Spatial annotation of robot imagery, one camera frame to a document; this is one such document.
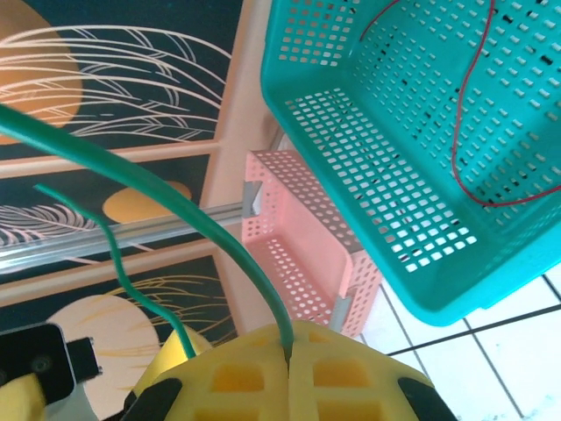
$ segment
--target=white floor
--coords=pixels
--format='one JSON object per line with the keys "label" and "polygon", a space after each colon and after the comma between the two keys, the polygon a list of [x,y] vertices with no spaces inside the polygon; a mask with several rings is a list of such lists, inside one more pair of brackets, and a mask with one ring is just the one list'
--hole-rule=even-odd
{"label": "white floor", "polygon": [[561,265],[444,328],[384,283],[358,340],[424,372],[458,420],[561,420]]}

